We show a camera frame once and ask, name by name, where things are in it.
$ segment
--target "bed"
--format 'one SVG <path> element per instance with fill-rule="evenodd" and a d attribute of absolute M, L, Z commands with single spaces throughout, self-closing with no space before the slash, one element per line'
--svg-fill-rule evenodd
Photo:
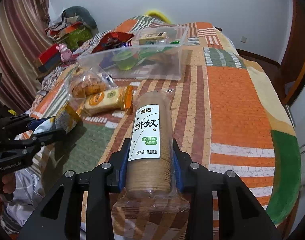
<path fill-rule="evenodd" d="M 148 16 L 133 17 L 115 31 L 172 26 Z M 132 85 L 134 97 L 152 90 L 174 89 L 171 102 L 173 137 L 181 151 L 210 171 L 234 170 L 250 188 L 275 225 L 292 210 L 300 186 L 300 155 L 291 122 L 265 72 L 256 62 L 240 57 L 221 31 L 210 23 L 188 23 L 185 71 L 180 81 L 116 79 Z M 104 33 L 85 42 L 75 54 L 87 55 Z M 55 115 L 67 102 L 63 82 L 78 63 L 59 69 L 45 84 L 49 92 L 38 95 L 30 115 Z M 113 111 L 83 118 L 60 145 L 43 147 L 32 170 L 45 191 L 66 170 L 77 173 L 94 168 L 118 151 L 131 136 L 133 115 Z M 85 222 L 86 194 L 82 221 Z M 214 236 L 218 236 L 217 194 L 213 192 Z M 188 213 L 113 217 L 116 239 L 178 239 L 184 236 Z"/>

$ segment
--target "red snack bag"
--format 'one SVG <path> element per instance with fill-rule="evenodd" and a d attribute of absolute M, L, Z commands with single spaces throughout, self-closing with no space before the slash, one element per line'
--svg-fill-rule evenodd
<path fill-rule="evenodd" d="M 119 48 L 122 46 L 131 46 L 132 37 L 134 37 L 132 33 L 122 33 L 122 32 L 107 33 L 104 37 L 102 37 L 99 44 L 97 45 L 96 48 L 94 48 L 92 53 L 107 49 Z"/>

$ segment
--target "wall outlet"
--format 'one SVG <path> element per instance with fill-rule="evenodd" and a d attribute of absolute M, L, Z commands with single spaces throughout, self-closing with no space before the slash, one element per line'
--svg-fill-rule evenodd
<path fill-rule="evenodd" d="M 240 41 L 243 42 L 243 43 L 246 43 L 246 40 L 247 40 L 247 38 L 242 36 L 242 39 Z"/>

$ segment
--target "baseboard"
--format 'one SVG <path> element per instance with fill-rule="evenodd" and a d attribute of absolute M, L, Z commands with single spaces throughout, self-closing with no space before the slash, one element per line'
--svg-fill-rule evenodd
<path fill-rule="evenodd" d="M 244 55 L 244 56 L 252 57 L 252 58 L 255 58 L 255 59 L 259 59 L 259 60 L 262 60 L 262 61 L 265 61 L 267 63 L 273 64 L 273 65 L 277 66 L 278 68 L 280 68 L 280 64 L 277 61 L 274 61 L 270 58 L 267 58 L 267 57 L 249 52 L 249 51 L 245 51 L 245 50 L 242 50 L 242 49 L 237 49 L 237 52 L 240 56 Z"/>

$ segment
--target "white label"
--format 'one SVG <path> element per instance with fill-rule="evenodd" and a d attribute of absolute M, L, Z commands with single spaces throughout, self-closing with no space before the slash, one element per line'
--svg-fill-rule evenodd
<path fill-rule="evenodd" d="M 136 111 L 128 161 L 160 158 L 159 105 Z"/>

